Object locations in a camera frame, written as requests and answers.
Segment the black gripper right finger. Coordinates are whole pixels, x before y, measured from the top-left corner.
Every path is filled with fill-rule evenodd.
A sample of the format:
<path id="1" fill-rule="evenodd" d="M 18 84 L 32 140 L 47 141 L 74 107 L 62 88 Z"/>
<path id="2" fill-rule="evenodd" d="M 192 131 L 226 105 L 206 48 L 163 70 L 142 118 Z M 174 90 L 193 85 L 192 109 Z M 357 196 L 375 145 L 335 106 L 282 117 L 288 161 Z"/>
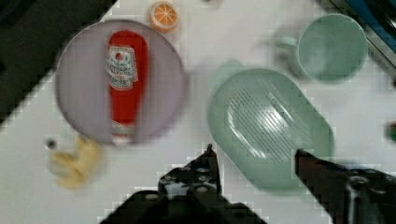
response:
<path id="1" fill-rule="evenodd" d="M 295 173 L 332 218 L 333 224 L 396 224 L 396 182 L 375 169 L 347 168 L 303 149 Z"/>

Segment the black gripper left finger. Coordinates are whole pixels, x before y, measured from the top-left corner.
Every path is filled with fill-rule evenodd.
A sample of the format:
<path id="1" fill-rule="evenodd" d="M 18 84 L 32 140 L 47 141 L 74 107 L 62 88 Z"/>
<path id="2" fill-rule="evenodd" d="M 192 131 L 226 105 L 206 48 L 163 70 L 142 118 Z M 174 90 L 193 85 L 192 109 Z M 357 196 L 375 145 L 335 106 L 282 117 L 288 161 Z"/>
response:
<path id="1" fill-rule="evenodd" d="M 177 167 L 163 175 L 158 183 L 158 190 L 169 200 L 186 196 L 191 187 L 207 186 L 221 194 L 217 153 L 213 145 L 208 144 L 205 152 L 183 167 Z"/>

